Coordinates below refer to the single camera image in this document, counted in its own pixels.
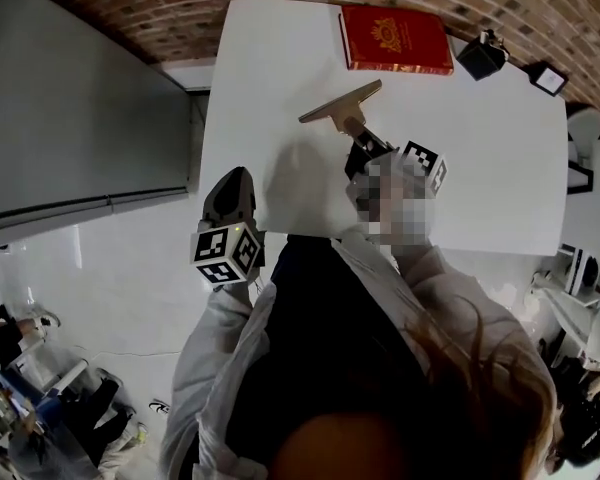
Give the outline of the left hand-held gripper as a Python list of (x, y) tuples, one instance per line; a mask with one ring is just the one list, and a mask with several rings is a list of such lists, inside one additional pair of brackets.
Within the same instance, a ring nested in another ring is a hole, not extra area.
[(253, 178), (246, 167), (229, 171), (205, 198), (191, 236), (190, 264), (211, 286), (246, 282), (263, 265), (265, 232), (247, 217), (255, 211)]

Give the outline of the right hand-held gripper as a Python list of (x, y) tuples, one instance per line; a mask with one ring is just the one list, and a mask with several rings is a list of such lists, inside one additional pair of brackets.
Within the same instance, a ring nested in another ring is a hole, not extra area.
[(344, 167), (348, 178), (362, 174), (366, 199), (431, 199), (448, 168), (442, 154), (409, 141), (403, 149), (383, 141), (365, 126), (353, 141)]

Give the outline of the person's left forearm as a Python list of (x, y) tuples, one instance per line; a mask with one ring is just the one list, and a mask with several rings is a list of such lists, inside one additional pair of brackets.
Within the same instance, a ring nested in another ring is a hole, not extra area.
[(269, 350), (265, 328), (275, 298), (272, 283), (254, 304), (227, 286), (209, 296), (174, 373), (158, 480), (178, 480), (193, 444), (198, 448), (191, 480), (267, 479), (266, 466), (238, 456), (226, 443), (226, 433), (248, 368)]

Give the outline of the person's right forearm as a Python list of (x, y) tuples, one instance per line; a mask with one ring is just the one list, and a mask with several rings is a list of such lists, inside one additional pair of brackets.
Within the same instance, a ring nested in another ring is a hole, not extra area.
[(519, 320), (438, 247), (408, 246), (389, 260), (358, 233), (331, 244), (433, 382), (514, 418), (553, 416), (554, 383)]

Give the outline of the red hardcover book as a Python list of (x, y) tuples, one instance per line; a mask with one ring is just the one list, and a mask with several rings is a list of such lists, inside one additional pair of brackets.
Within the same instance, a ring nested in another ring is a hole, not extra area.
[(339, 24), (345, 64), (374, 70), (449, 76), (454, 64), (442, 20), (401, 8), (346, 5)]

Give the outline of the black pen holder box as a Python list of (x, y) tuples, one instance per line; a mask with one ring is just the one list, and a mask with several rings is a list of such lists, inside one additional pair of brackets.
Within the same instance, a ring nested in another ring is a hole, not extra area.
[(500, 71), (509, 57), (504, 40), (492, 29), (483, 30), (456, 55), (457, 61), (475, 81)]

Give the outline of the person's dark trousers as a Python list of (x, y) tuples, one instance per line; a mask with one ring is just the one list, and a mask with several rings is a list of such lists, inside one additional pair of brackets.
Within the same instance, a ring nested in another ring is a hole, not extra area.
[(326, 238), (291, 235), (271, 280), (269, 349), (248, 367), (226, 442), (269, 464), (319, 416), (375, 413), (401, 436), (413, 429), (426, 382), (390, 318)]

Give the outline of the grey metal cabinet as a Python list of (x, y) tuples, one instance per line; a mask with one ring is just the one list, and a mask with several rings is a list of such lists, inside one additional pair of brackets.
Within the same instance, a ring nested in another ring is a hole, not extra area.
[(49, 0), (0, 0), (0, 247), (184, 198), (186, 92)]

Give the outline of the grey upholstered chair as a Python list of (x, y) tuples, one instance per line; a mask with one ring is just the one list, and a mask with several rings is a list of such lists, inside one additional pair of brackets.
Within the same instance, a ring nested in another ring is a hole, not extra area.
[(568, 176), (567, 194), (588, 193), (593, 190), (594, 145), (600, 137), (600, 112), (585, 106), (567, 117)]

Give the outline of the white shelf unit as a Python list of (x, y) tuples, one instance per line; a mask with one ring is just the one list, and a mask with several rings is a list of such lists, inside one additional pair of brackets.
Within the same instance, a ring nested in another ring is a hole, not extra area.
[(533, 274), (527, 294), (548, 306), (584, 366), (600, 371), (599, 264), (585, 250), (562, 245), (551, 267)]

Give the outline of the black backpack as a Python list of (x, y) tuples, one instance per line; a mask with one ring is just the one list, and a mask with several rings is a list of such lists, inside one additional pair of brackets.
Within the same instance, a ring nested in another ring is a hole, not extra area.
[(577, 358), (565, 358), (553, 370), (563, 437), (558, 456), (574, 467), (584, 467), (600, 458), (600, 396), (588, 399), (590, 383), (598, 372), (586, 370)]

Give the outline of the black picture frame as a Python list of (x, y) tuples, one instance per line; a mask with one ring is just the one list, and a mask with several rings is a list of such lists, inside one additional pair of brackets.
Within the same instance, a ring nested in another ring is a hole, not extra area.
[(555, 97), (569, 81), (566, 74), (547, 61), (538, 61), (525, 68), (529, 82), (544, 93)]

